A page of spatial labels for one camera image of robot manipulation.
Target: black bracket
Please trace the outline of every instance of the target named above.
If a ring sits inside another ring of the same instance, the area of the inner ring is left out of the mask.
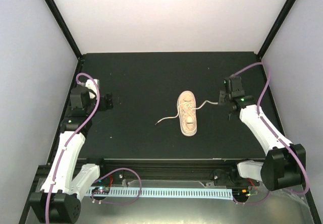
[[[306,152],[301,144],[291,145],[290,148],[305,167]],[[260,171],[261,179],[270,191],[301,185],[304,176],[297,162],[286,148],[270,150]]]
[[[220,91],[219,105],[228,107],[229,117],[232,114],[239,116],[240,110],[248,105],[255,104],[253,96],[246,95],[242,87],[241,77],[232,76],[224,79],[225,90]]]
[[[45,223],[47,193],[31,193],[29,203],[40,223]],[[81,202],[74,195],[53,193],[50,197],[49,222],[75,223],[80,216]]]
[[[230,186],[232,189],[248,189],[251,183],[240,177],[237,164],[233,164],[230,168],[216,168],[212,171],[211,179],[215,186]]]
[[[90,99],[89,90],[85,86],[77,85],[71,90],[71,105],[66,110],[66,115],[61,122],[61,133],[65,131],[75,131],[92,113],[96,104],[96,97]],[[107,93],[100,97],[97,111],[106,111],[113,108],[112,94]],[[92,126],[92,121],[82,128],[81,133],[86,137]]]

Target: white cable carrier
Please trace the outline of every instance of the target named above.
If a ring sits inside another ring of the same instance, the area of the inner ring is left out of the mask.
[[[91,196],[94,188],[91,187],[86,195]],[[139,188],[111,187],[108,194],[103,191],[94,197],[136,197],[138,193]],[[230,189],[142,188],[140,197],[233,200]]]

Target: metal frame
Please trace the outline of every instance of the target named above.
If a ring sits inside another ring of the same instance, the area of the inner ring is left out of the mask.
[[[277,34],[279,28],[281,27],[282,23],[284,22],[285,18],[287,17],[290,9],[292,8],[293,4],[295,3],[296,0],[286,0],[283,8],[281,9],[277,19],[275,20],[268,36],[266,37],[261,49],[259,50],[257,57],[259,60],[261,60],[266,53],[267,49],[269,48],[271,42],[273,41],[275,35]],[[72,79],[72,83],[67,95],[67,100],[65,102],[63,112],[60,118],[60,122],[64,118],[65,111],[69,105],[69,95],[71,92],[71,89],[75,87],[76,82],[75,82],[75,77],[76,75],[81,72],[82,66],[84,64],[84,59],[81,51],[79,50],[68,26],[66,25],[64,18],[62,17],[58,7],[55,4],[54,0],[45,0],[47,3],[49,9],[51,10],[54,18],[56,19],[59,27],[61,28],[63,34],[66,37],[66,40],[68,41],[70,47],[72,48],[76,58],[78,59],[78,64]],[[262,68],[263,76],[266,79],[266,74],[264,69]],[[277,109],[275,107],[275,102],[272,96],[272,93],[270,89],[268,89],[271,101],[273,103],[273,106],[275,108],[275,113],[277,119],[279,119]],[[284,134],[281,122],[279,121],[279,130],[282,134]],[[54,156],[57,151],[57,146],[58,146],[58,137],[59,137],[59,130],[60,126],[58,126],[58,129],[55,134],[55,138],[49,153],[47,165],[40,165],[38,167],[37,173],[35,175],[34,181],[32,183],[25,207],[23,209],[19,224],[24,224],[28,211],[30,209],[30,205],[28,203],[28,199],[30,196],[31,192],[34,192],[36,190],[36,187],[38,185],[38,182],[41,179],[45,179],[49,173],[49,170],[51,168],[51,163],[54,159]],[[80,159],[76,163],[75,171],[74,171],[74,176],[78,174],[78,172],[81,169],[81,166],[83,164],[88,163],[90,160],[89,159]],[[101,160],[101,168],[104,169],[104,171],[109,171],[115,168],[118,168],[120,166],[122,167],[130,167],[132,169],[135,169],[136,171],[140,172],[142,176],[144,176],[146,179],[176,179],[176,180],[202,180],[202,181],[210,181],[212,179],[212,173],[214,174],[214,170],[223,170],[223,169],[228,169],[230,168],[233,164],[236,164],[236,160],[122,160],[122,159],[102,159]],[[122,173],[122,176],[127,179],[134,178],[130,173],[124,172]],[[244,184],[242,183],[241,186],[235,186],[234,183],[226,183],[228,187],[239,189],[239,188],[244,188]],[[310,212],[312,214],[314,223],[316,224],[321,224],[313,197],[311,192],[309,191],[306,194],[306,199],[310,207]]]
[[[293,7],[293,4],[295,3],[296,0],[286,0],[282,10],[278,14],[277,19],[275,20],[271,30],[269,31],[269,34],[267,35],[265,41],[263,42],[257,56],[259,60],[261,60],[268,50],[270,44],[272,43],[274,37],[276,36],[278,30],[280,29],[282,23],[284,22],[285,18],[287,17],[289,11]]]

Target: white wall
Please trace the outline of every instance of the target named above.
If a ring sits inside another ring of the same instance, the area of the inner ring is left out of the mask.
[[[297,0],[263,61],[271,89],[294,143],[307,151],[311,191],[323,218],[323,0]]]
[[[258,52],[285,0],[55,0],[83,53]]]
[[[77,60],[44,0],[0,0],[0,223],[18,223]]]

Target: shoe sole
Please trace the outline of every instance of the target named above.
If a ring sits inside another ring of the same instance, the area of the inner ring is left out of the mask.
[[[182,93],[180,94],[180,96],[178,97],[178,99],[177,99],[177,109],[178,109],[178,105],[180,104],[180,98],[181,98],[182,94],[184,94],[184,93],[186,93],[186,92],[190,92],[190,93],[192,93],[192,94],[193,94],[193,92],[191,92],[191,91],[189,91],[189,90],[186,90],[186,91],[182,92]],[[194,132],[187,132],[187,131],[185,131],[185,130],[183,129],[183,122],[182,122],[182,117],[181,117],[181,112],[180,112],[180,111],[179,111],[179,115],[178,115],[178,116],[179,116],[179,119],[180,119],[181,131],[182,131],[183,135],[184,135],[184,136],[187,136],[187,137],[194,136],[194,135],[196,134],[196,132],[197,132],[197,123],[196,123],[196,128],[195,128],[195,131],[194,131]]]

